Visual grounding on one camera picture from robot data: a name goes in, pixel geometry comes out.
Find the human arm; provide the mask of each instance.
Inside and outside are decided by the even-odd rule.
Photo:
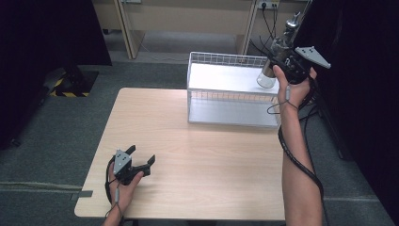
[[[112,200],[111,203],[112,209],[108,213],[108,216],[105,222],[103,223],[103,226],[119,225],[121,217],[123,216],[126,209],[129,207],[130,203],[132,202],[135,188],[144,175],[144,173],[141,171],[135,176],[135,178],[133,178],[132,182],[129,185],[124,186],[120,184],[118,180],[116,180],[113,171],[114,171],[114,163],[110,165],[108,171],[109,181],[110,182],[113,181],[112,183],[109,184],[111,200]],[[117,190],[119,191],[118,203],[116,203],[115,201]]]
[[[274,66],[273,70],[279,80],[278,99],[282,135],[293,156],[313,172],[297,112],[297,108],[310,91],[309,80],[306,79],[298,85],[290,85],[290,96],[286,102],[288,82],[284,72],[279,66]],[[311,77],[316,77],[313,69]],[[282,193],[287,226],[322,225],[320,190],[308,175],[294,165],[287,154],[282,160]]]

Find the black cable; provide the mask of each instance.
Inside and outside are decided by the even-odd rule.
[[[267,30],[269,31],[269,34],[273,40],[275,37],[273,37],[273,32],[270,30],[269,23],[267,22],[266,17],[264,16],[264,9],[262,10],[262,15],[263,15],[264,21],[266,22]]]
[[[111,183],[113,183],[114,181],[116,181],[117,179],[115,178],[114,180],[108,182],[108,176],[107,176],[107,179],[106,179],[106,180],[107,180],[108,187],[109,187],[109,185],[110,185]],[[119,204],[119,201],[120,201],[119,187],[120,187],[120,182],[118,181],[117,191],[116,191],[118,194],[115,194],[115,204],[111,207],[110,210],[108,210],[108,212],[106,212],[106,214],[105,214],[105,219],[108,217],[109,213],[115,208],[115,206],[117,206],[117,207],[118,207],[118,210],[120,211],[120,223],[119,223],[119,226],[120,226],[120,225],[124,225],[125,219],[124,219],[124,216],[123,216],[123,214],[122,214],[122,211],[120,210],[120,204]]]
[[[269,53],[269,55],[271,54],[271,52],[270,52],[270,50],[269,50],[269,48],[267,48],[266,47],[266,44],[267,44],[267,42],[270,40],[270,36],[269,36],[269,39],[267,39],[267,41],[266,41],[266,43],[263,43],[263,41],[262,41],[262,37],[261,36],[259,36],[259,41],[261,42],[261,44],[262,44],[262,46],[263,46],[263,48],[262,48],[262,50],[263,49],[266,49],[267,50],[267,52]]]
[[[274,32],[275,34],[274,34],[274,37],[276,38],[276,22],[277,22],[277,15],[278,15],[278,10],[277,10],[277,8],[275,8],[274,6],[273,6],[273,29],[272,29],[272,32]]]
[[[306,95],[305,99],[300,104],[299,109],[302,109],[305,105],[307,105],[309,101],[313,98],[314,93],[317,92],[316,81],[311,77],[310,74],[308,74],[308,79],[309,79],[309,86],[311,87],[311,89],[309,90],[309,93]]]
[[[258,48],[258,47],[255,45],[255,43],[253,43],[252,40],[249,40],[249,43],[250,43],[253,47],[255,47],[259,52],[261,52],[262,54],[264,54],[265,56],[267,56],[267,53],[264,52],[263,50],[261,50],[260,48]]]
[[[324,189],[323,185],[320,182],[320,180],[316,177],[316,175],[310,171],[308,168],[306,168],[301,162],[299,162],[291,153],[291,151],[288,149],[287,144],[285,143],[284,137],[282,135],[282,129],[281,127],[279,128],[279,143],[281,144],[281,148],[284,150],[284,152],[287,154],[287,156],[290,158],[290,160],[296,165],[301,171],[303,171],[306,175],[308,175],[319,187],[320,190],[320,195],[323,199],[324,197]]]
[[[269,106],[269,107],[267,108],[267,110],[266,110],[267,114],[269,114],[269,115],[279,115],[279,112],[270,112],[270,109],[271,109],[272,107],[275,107],[275,106],[278,106],[278,105],[282,105],[282,104],[285,104],[285,103],[287,103],[288,105],[293,106],[296,110],[298,110],[298,108],[297,108],[295,105],[293,105],[293,104],[292,104],[291,102],[289,102],[288,100],[285,100],[285,102],[283,102],[283,103],[278,103],[278,104]]]
[[[311,148],[310,148],[309,142],[308,142],[307,127],[308,127],[308,120],[309,120],[310,114],[312,113],[312,111],[313,111],[316,107],[317,107],[317,105],[315,105],[315,106],[309,111],[308,116],[307,116],[306,119],[305,119],[305,124],[304,124],[304,128],[303,128],[303,134],[304,134],[304,137],[305,137],[305,144],[306,144],[306,148],[308,149],[308,156],[309,156],[309,159],[310,159],[310,161],[311,161],[311,166],[313,167],[314,175],[316,175],[316,170],[315,170],[315,167],[314,167],[313,159],[312,159],[312,157],[311,157]],[[323,210],[324,210],[324,213],[325,213],[326,223],[327,223],[327,225],[329,225],[329,217],[328,217],[328,212],[327,212],[327,209],[326,209],[326,204],[325,204],[325,202],[324,202],[324,197],[322,196],[321,198],[322,198],[322,206],[323,206]]]
[[[108,200],[109,200],[110,203],[112,203],[112,200],[111,200],[111,190],[110,190],[109,185],[111,185],[111,183],[113,183],[114,181],[118,181],[117,178],[115,178],[115,179],[112,180],[112,181],[108,181],[108,180],[109,180],[109,178],[108,178],[109,168],[111,167],[111,164],[112,164],[113,162],[115,162],[115,155],[112,156],[112,158],[111,158],[111,159],[109,160],[109,162],[108,162],[108,165],[106,166],[106,172],[105,172],[105,185],[104,185],[104,186],[105,186],[106,197],[108,198]],[[119,189],[119,187],[120,187],[120,181],[118,181],[117,190]],[[116,203],[111,207],[111,209],[110,209],[108,212],[106,212],[105,218],[107,218],[108,214],[115,208],[115,206],[117,206],[118,209],[119,209],[119,211],[120,211],[119,197],[118,197],[118,200],[116,201]],[[123,224],[124,224],[124,221],[125,221],[125,220],[124,220],[123,214],[122,214],[121,211],[120,211],[120,223],[119,223],[119,225],[123,225]]]
[[[303,118],[300,118],[299,121],[304,121],[304,120],[310,119],[312,116],[315,116],[315,115],[317,115],[317,114],[318,114],[318,112],[311,113],[311,114],[308,115],[308,116],[305,116],[305,117],[303,117]]]

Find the finger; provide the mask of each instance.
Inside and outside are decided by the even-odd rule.
[[[317,72],[314,70],[314,68],[311,68],[311,77],[312,77],[313,79],[315,79],[316,76],[317,76]]]
[[[285,89],[288,85],[288,81],[287,78],[285,78],[285,74],[282,71],[282,69],[279,67],[279,65],[273,66],[273,73],[279,80],[279,87]]]
[[[133,178],[132,183],[129,184],[130,187],[135,188],[138,183],[140,182],[141,178],[143,178],[144,172],[141,171],[138,174],[136,174],[135,178]]]
[[[115,162],[112,162],[111,165],[109,165],[108,178],[109,178],[110,182],[115,180],[114,165],[115,165]]]

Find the bottle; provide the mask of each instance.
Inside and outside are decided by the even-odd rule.
[[[289,56],[291,49],[293,48],[293,40],[296,30],[299,28],[298,16],[300,12],[297,12],[291,20],[285,22],[285,30],[281,37],[276,37],[270,47],[270,54],[281,61]],[[267,59],[264,63],[261,73],[257,78],[258,84],[263,88],[273,88],[276,83],[276,76],[273,73],[272,65],[270,60]]]

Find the wire basket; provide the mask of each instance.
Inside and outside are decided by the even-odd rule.
[[[278,127],[276,84],[271,89],[256,79],[267,58],[194,52],[187,73],[188,121]]]

